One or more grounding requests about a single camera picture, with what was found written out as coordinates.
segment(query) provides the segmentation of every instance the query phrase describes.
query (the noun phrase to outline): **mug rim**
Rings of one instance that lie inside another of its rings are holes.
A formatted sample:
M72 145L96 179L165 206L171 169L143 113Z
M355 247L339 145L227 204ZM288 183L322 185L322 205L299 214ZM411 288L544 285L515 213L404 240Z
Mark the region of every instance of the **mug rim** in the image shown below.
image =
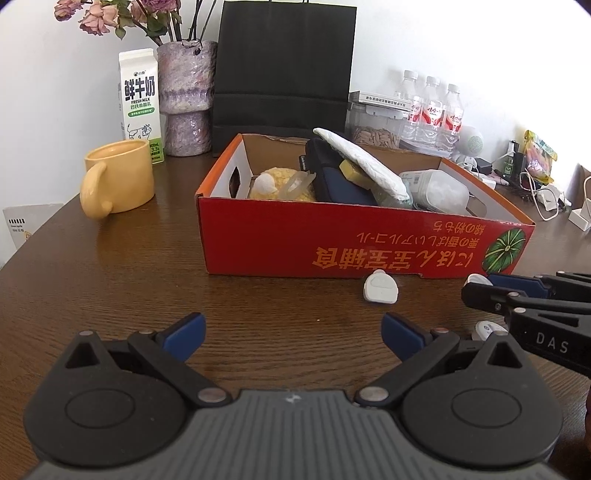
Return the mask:
M131 148L130 150L126 150L124 152L121 153L116 153L114 155L106 155L103 157L96 157L96 158L92 158L92 155L98 153L100 150L103 150L105 148L109 148L109 147L113 147L114 145L119 145L119 144L137 144L136 148ZM132 153L135 151L138 151L140 148L144 148L144 147L149 147L150 146L150 142L148 140L144 140L141 138L134 138L134 139L125 139L125 140L119 140L118 142L113 142L113 143L108 143L106 145L102 145L100 147L95 148L94 150L89 151L86 155L85 155L85 160L90 160L90 161L98 161L98 160L107 160L109 158L116 158L116 157L120 157L121 155L127 155L128 153Z

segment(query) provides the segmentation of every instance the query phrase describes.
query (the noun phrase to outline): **vase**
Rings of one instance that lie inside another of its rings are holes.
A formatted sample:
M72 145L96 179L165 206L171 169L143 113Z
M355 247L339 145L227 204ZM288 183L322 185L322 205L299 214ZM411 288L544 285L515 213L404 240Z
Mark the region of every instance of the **vase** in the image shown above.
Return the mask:
M158 47L160 112L167 116L164 152L175 157L211 150L217 42L176 41Z

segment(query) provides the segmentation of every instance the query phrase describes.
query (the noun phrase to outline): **dried rose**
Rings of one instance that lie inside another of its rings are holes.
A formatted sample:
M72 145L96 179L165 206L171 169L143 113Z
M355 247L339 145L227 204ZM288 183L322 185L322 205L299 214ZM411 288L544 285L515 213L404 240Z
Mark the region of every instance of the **dried rose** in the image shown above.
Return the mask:
M177 0L144 0L142 4L150 12L172 12L177 9Z
M136 22L147 23L148 20L146 19L146 15L137 0L131 2L129 5L129 11Z
M53 14L57 20L63 22L64 20L71 19L74 12L80 9L82 9L82 5L78 0L58 0Z
M102 35L110 30L106 27L117 26L117 15L119 11L116 5L100 5L100 0L93 0L85 16L80 20L80 28L91 35Z

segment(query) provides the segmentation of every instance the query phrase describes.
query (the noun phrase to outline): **yellow sponge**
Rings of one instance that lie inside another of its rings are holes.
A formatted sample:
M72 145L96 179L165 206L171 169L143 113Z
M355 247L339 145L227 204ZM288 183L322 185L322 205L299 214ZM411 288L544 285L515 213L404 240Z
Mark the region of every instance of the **yellow sponge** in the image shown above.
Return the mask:
M347 180L365 190L369 190L375 185L375 182L367 176L361 167L350 160L343 160L339 165L339 168Z

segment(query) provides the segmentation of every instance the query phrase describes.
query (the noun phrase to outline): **milk carton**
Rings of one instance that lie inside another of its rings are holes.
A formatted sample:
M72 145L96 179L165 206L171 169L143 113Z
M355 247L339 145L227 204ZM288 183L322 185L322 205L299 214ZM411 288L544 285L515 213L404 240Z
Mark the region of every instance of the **milk carton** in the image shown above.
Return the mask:
M158 62L154 50L119 53L119 109L124 140L150 142L152 163L164 161L158 104Z

